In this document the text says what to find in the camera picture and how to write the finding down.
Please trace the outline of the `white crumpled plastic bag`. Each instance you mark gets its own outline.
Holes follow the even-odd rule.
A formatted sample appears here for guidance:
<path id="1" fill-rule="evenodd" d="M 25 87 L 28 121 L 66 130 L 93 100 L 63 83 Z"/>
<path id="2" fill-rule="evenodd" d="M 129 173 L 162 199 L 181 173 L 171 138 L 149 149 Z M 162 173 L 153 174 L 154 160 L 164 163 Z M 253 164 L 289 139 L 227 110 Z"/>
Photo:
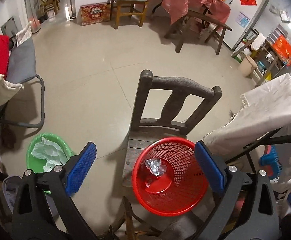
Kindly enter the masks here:
<path id="1" fill-rule="evenodd" d="M 29 150 L 28 167 L 35 173 L 49 172 L 55 166 L 65 165 L 67 156 L 56 142 L 41 137 Z"/>

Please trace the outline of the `grey folding chair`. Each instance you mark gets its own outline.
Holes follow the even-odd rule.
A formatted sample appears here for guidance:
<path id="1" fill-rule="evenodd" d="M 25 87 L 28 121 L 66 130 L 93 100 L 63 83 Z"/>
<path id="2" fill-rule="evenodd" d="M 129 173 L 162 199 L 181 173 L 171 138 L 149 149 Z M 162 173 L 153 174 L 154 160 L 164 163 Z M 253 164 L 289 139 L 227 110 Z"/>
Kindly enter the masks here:
<path id="1" fill-rule="evenodd" d="M 36 73 L 35 48 L 32 38 L 31 24 L 31 21 L 28 22 L 21 31 L 10 38 L 10 40 L 15 39 L 16 42 L 10 43 L 11 54 L 8 62 L 7 81 L 15 85 L 24 85 L 34 78 L 38 79 L 41 85 L 41 119 L 37 124 L 7 120 L 5 119 L 4 114 L 8 106 L 8 102 L 5 101 L 2 105 L 0 105 L 0 123 L 41 129 L 45 123 L 45 83 L 43 78 Z"/>

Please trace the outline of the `white refrigerator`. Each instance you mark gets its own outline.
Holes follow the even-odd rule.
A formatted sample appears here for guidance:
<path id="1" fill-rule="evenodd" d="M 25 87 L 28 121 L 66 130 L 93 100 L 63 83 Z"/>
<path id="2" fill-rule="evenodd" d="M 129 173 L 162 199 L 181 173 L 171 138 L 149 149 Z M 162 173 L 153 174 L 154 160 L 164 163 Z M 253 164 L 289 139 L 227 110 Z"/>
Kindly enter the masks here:
<path id="1" fill-rule="evenodd" d="M 235 50 L 241 40 L 247 35 L 259 20 L 269 0 L 226 0 L 231 11 L 226 24 L 232 28 L 224 37 L 224 43 Z"/>

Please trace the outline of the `red mesh trash basket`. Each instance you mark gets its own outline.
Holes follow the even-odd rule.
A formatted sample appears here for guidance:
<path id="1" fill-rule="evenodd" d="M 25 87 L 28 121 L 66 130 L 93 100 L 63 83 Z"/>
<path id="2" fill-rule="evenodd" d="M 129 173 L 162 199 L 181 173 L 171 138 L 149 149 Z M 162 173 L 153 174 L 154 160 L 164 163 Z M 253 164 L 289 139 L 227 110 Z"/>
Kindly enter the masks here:
<path id="1" fill-rule="evenodd" d="M 135 197 L 146 210 L 158 216 L 180 216 L 202 200 L 208 181 L 195 159 L 194 146 L 187 139 L 168 137 L 142 151 L 131 181 Z M 161 159 L 167 166 L 165 174 L 152 175 L 145 166 L 148 159 Z"/>

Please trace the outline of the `wooden chair grey seat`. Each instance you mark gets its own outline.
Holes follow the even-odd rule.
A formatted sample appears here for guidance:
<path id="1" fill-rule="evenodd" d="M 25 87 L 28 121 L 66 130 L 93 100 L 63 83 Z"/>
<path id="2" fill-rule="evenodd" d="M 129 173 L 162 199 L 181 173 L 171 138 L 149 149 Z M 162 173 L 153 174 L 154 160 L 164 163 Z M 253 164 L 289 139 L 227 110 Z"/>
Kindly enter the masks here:
<path id="1" fill-rule="evenodd" d="M 110 0 L 110 19 L 116 11 L 114 29 L 118 29 L 121 17 L 139 17 L 138 26 L 141 28 L 146 18 L 148 0 Z"/>

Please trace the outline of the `red patterned cardboard box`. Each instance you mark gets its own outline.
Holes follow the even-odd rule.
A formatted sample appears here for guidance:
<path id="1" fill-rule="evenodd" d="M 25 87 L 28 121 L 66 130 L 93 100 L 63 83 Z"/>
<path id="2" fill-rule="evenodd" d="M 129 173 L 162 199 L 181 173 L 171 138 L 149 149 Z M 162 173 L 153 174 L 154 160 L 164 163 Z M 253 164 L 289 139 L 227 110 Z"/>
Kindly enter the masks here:
<path id="1" fill-rule="evenodd" d="M 95 3 L 80 7 L 81 25 L 90 25 L 110 21 L 111 4 Z"/>

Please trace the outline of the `dark wooden chair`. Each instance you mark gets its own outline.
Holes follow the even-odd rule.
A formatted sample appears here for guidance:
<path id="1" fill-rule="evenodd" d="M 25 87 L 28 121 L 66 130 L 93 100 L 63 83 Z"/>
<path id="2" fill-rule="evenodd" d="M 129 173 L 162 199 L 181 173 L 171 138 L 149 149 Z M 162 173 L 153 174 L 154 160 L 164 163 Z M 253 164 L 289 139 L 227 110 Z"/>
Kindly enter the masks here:
<path id="1" fill-rule="evenodd" d="M 150 90 L 168 90 L 170 96 L 157 119 L 142 116 Z M 150 70 L 140 74 L 132 111 L 128 146 L 123 168 L 123 186 L 132 188 L 132 171 L 142 151 L 154 142 L 187 135 L 222 97 L 219 86 L 207 88 L 185 77 L 154 76 Z"/>

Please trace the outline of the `dark wooden bench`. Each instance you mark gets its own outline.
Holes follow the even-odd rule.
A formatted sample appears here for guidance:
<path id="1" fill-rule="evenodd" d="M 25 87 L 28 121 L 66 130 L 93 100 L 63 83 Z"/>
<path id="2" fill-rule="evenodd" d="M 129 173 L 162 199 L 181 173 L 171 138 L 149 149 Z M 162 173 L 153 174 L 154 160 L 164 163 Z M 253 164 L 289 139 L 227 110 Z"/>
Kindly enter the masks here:
<path id="1" fill-rule="evenodd" d="M 191 27 L 194 27 L 199 34 L 203 31 L 209 32 L 209 35 L 205 39 L 204 43 L 208 43 L 212 38 L 218 41 L 218 46 L 215 53 L 216 55 L 220 54 L 225 33 L 226 31 L 232 31 L 232 28 L 225 23 L 212 18 L 212 14 L 209 14 L 208 12 L 208 9 L 205 10 L 204 13 L 188 10 L 185 16 L 182 16 L 169 27 L 168 31 L 164 35 L 164 38 L 169 39 L 174 37 L 177 39 L 177 45 L 175 47 L 176 53 L 181 51 Z"/>

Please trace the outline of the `white tablecloth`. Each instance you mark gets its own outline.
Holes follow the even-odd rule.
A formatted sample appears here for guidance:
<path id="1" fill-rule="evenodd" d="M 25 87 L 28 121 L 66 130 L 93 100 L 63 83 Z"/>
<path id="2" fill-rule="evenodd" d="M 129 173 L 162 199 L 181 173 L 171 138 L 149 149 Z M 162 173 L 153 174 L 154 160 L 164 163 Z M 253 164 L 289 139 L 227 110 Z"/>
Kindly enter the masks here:
<path id="1" fill-rule="evenodd" d="M 241 110 L 203 141 L 213 154 L 233 157 L 268 132 L 291 131 L 291 76 L 281 75 L 241 96 Z M 283 170 L 275 188 L 291 192 L 291 148 L 279 157 Z"/>

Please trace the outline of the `green plastic basin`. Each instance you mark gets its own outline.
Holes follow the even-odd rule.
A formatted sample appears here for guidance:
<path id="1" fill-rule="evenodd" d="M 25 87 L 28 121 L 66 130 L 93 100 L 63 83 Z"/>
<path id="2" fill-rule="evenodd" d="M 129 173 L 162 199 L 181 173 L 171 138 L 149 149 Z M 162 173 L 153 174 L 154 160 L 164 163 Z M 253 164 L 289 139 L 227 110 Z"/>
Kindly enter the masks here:
<path id="1" fill-rule="evenodd" d="M 56 165 L 65 165 L 74 155 L 61 137 L 53 133 L 41 133 L 35 136 L 28 146 L 27 169 L 35 173 L 49 172 Z"/>

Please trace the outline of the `crumpled foil wrapper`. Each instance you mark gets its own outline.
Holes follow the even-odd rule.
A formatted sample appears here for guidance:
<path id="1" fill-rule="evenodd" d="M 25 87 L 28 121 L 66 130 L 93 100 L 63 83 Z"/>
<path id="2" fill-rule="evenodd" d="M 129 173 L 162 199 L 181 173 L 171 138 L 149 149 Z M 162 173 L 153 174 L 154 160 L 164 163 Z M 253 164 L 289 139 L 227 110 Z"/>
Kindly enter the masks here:
<path id="1" fill-rule="evenodd" d="M 167 166 L 161 163 L 161 159 L 148 159 L 145 161 L 146 168 L 154 176 L 162 176 L 167 171 Z"/>

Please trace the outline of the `beige plastic bucket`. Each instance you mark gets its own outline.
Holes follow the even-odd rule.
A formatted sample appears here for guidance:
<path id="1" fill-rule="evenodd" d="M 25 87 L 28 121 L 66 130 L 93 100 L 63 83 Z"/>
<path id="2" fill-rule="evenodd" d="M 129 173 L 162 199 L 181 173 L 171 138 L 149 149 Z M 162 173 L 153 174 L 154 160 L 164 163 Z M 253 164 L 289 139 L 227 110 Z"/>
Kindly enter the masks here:
<path id="1" fill-rule="evenodd" d="M 246 55 L 242 62 L 239 64 L 238 70 L 241 72 L 243 77 L 248 77 L 257 67 L 258 66 L 254 59 L 252 59 L 252 57 L 249 55 Z"/>

